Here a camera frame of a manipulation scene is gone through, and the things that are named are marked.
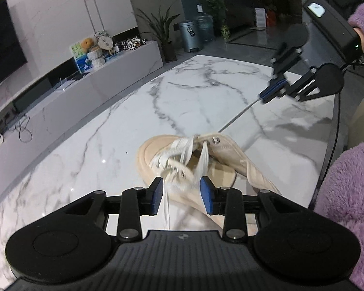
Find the clear water jug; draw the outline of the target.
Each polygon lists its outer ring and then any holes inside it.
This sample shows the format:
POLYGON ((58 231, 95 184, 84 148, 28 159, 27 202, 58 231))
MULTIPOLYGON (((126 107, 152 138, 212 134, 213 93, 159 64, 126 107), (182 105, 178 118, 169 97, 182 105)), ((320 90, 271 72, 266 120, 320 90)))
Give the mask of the clear water jug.
POLYGON ((204 43, 209 43, 214 40, 214 23, 211 15, 199 13, 197 15, 200 35, 204 43))

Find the round paper fan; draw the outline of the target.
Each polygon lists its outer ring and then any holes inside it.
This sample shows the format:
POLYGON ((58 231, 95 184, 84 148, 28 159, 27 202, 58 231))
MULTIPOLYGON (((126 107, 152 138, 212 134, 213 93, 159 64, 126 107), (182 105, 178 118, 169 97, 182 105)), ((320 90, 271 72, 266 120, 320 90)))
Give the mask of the round paper fan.
POLYGON ((105 51, 108 51, 109 54, 112 54, 113 50, 113 39, 109 37, 108 35, 101 35, 97 39, 97 44, 99 47, 105 51))

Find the brown teddy bear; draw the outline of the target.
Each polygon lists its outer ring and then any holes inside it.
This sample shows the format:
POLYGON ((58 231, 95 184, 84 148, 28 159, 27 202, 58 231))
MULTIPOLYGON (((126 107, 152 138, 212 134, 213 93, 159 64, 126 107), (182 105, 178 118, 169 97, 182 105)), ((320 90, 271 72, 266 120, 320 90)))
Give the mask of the brown teddy bear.
POLYGON ((85 38, 80 42, 80 46, 85 53, 88 53, 90 49, 95 46, 95 43, 93 38, 85 38))

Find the green potted plant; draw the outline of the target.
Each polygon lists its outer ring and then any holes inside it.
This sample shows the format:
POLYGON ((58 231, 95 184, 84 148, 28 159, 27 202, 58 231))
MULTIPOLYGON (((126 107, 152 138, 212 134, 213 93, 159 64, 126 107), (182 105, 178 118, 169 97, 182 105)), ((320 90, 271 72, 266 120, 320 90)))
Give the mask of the green potted plant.
POLYGON ((177 60, 170 35, 170 27, 172 26, 173 21, 177 19, 180 14, 176 13, 172 15, 171 8, 173 4, 174 3, 172 3, 164 12, 162 12, 161 7, 159 7, 156 15, 153 13, 148 15, 140 8, 137 9, 137 16, 144 20, 147 27, 150 29, 148 33, 151 33, 159 42, 166 62, 173 62, 177 60))

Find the grey pedal trash bin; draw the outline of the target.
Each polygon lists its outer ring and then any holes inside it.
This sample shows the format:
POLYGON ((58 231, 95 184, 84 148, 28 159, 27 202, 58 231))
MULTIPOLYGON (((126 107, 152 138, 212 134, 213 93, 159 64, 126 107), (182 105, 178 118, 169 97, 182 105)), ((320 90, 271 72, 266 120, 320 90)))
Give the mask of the grey pedal trash bin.
POLYGON ((185 20, 179 23, 183 49, 187 53, 202 50, 203 44, 200 38, 199 24, 196 20, 185 20))

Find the low white tv cabinet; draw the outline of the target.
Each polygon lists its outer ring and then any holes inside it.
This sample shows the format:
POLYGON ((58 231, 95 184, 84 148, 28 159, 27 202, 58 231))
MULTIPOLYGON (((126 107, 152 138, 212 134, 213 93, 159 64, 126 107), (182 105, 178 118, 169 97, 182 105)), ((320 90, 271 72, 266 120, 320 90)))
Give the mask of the low white tv cabinet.
POLYGON ((28 166, 35 157, 86 115, 145 76, 163 67, 158 44, 149 41, 134 51, 110 60, 98 70, 70 83, 65 90, 49 94, 30 110, 28 143, 16 132, 5 136, 0 146, 0 170, 9 165, 13 173, 20 164, 28 166))

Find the black television screen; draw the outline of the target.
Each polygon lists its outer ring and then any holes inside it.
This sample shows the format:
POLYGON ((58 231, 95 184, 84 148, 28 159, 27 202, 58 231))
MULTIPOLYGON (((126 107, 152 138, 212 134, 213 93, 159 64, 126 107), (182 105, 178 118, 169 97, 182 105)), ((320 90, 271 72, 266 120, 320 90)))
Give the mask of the black television screen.
POLYGON ((0 84, 26 63, 7 0, 0 0, 0 84))

